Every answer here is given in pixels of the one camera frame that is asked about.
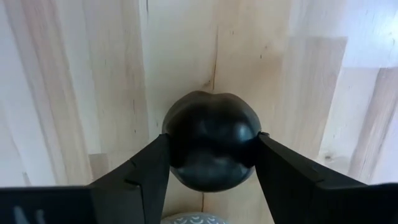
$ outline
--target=black plastic part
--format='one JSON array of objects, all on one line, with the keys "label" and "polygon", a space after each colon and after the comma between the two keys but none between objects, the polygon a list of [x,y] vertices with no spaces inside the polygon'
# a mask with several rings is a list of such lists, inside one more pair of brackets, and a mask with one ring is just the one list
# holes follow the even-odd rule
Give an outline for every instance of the black plastic part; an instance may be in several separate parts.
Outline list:
[{"label": "black plastic part", "polygon": [[398,223],[398,184],[365,185],[259,134],[256,172],[275,224]]},{"label": "black plastic part", "polygon": [[250,156],[261,130],[253,109],[239,97],[194,91],[167,113],[171,171],[181,183],[201,192],[233,188],[253,171]]},{"label": "black plastic part", "polygon": [[83,187],[1,189],[0,219],[15,224],[96,223],[90,189]]},{"label": "black plastic part", "polygon": [[168,180],[163,134],[89,186],[1,189],[0,222],[159,224]]},{"label": "black plastic part", "polygon": [[169,137],[161,134],[131,159],[93,182],[91,186],[114,190],[117,187],[139,187],[145,224],[159,224],[169,181],[169,164]]}]

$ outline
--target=wood plank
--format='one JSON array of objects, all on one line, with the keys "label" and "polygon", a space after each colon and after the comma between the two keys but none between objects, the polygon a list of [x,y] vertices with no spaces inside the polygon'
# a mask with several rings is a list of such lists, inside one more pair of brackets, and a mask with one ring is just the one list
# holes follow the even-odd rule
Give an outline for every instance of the wood plank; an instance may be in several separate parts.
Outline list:
[{"label": "wood plank", "polygon": [[82,0],[55,0],[87,153],[101,153],[100,122]]},{"label": "wood plank", "polygon": [[290,1],[220,1],[215,92],[241,97],[270,131],[287,48]]},{"label": "wood plank", "polygon": [[271,136],[315,159],[320,150],[346,39],[293,37],[285,55]]},{"label": "wood plank", "polygon": [[371,101],[378,68],[343,68],[317,162],[347,175]]},{"label": "wood plank", "polygon": [[29,37],[48,94],[69,184],[92,180],[76,97],[60,35],[57,10],[49,0],[22,0]]},{"label": "wood plank", "polygon": [[372,179],[397,105],[398,69],[382,68],[366,113],[348,175],[364,183]]},{"label": "wood plank", "polygon": [[83,4],[101,151],[140,149],[148,128],[137,1]]},{"label": "wood plank", "polygon": [[398,182],[398,105],[383,140],[381,154],[373,171],[371,184]]},{"label": "wood plank", "polygon": [[12,138],[12,147],[4,146],[11,147],[5,150],[13,150],[14,147],[31,184],[54,185],[55,177],[49,153],[3,2],[0,5],[0,27],[3,31],[0,100],[4,122]]},{"label": "wood plank", "polygon": [[22,175],[25,169],[7,126],[2,104],[0,105],[0,155],[0,186],[26,186],[27,184]]},{"label": "wood plank", "polygon": [[27,82],[34,99],[35,108],[39,115],[42,134],[44,135],[44,140],[49,151],[56,183],[65,185],[67,183],[67,174],[53,120],[51,104],[45,88],[34,43],[29,33],[22,3],[21,1],[4,0],[4,4],[19,49]]},{"label": "wood plank", "polygon": [[295,0],[290,12],[289,34],[307,37],[339,37],[347,0]]},{"label": "wood plank", "polygon": [[349,38],[344,67],[398,66],[397,10],[395,0],[347,1],[339,31]]},{"label": "wood plank", "polygon": [[[216,3],[210,0],[143,1],[141,35],[150,140],[161,133],[166,112],[179,98],[202,88],[212,90]],[[198,212],[202,196],[170,174],[163,214]]]}]

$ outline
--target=wooden table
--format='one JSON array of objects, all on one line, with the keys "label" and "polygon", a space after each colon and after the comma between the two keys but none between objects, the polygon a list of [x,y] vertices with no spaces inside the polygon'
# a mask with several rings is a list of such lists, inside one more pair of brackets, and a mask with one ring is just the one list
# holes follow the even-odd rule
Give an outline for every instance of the wooden table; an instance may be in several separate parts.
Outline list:
[{"label": "wooden table", "polygon": [[[193,90],[365,183],[398,181],[394,0],[1,0],[0,185],[87,184]],[[170,175],[164,216],[272,223],[256,175],[216,194]]]}]

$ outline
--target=black rubber ball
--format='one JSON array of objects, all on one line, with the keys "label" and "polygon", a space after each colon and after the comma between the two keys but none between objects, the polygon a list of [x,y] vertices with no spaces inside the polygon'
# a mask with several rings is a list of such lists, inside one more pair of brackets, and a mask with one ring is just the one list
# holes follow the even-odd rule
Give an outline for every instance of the black rubber ball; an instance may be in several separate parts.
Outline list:
[{"label": "black rubber ball", "polygon": [[170,136],[171,171],[201,192],[228,190],[253,172],[254,140],[261,125],[239,97],[194,91],[166,114],[162,132]]}]

